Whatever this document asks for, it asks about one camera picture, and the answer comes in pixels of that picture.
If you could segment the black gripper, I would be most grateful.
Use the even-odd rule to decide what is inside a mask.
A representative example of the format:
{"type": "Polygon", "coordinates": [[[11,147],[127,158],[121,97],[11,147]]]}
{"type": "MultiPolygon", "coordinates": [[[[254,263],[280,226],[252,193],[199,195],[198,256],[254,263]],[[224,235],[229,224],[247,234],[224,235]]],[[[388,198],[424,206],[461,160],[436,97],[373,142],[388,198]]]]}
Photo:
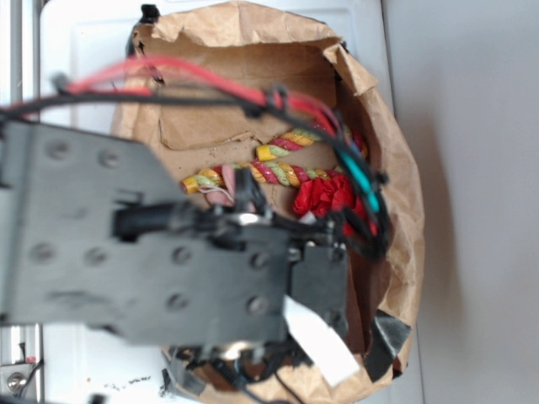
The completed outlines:
{"type": "Polygon", "coordinates": [[[289,296],[318,314],[340,337],[348,332],[348,263],[343,244],[308,242],[291,266],[289,296]]]}

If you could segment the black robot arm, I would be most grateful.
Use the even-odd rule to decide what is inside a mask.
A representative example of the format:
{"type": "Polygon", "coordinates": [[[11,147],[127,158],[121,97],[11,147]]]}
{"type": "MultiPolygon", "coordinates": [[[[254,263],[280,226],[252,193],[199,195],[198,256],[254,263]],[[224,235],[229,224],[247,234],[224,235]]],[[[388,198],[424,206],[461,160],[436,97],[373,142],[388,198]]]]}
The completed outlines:
{"type": "Polygon", "coordinates": [[[261,205],[201,208],[144,145],[35,122],[1,127],[1,321],[81,322],[135,344],[288,338],[292,297],[344,335],[336,225],[261,205]]]}

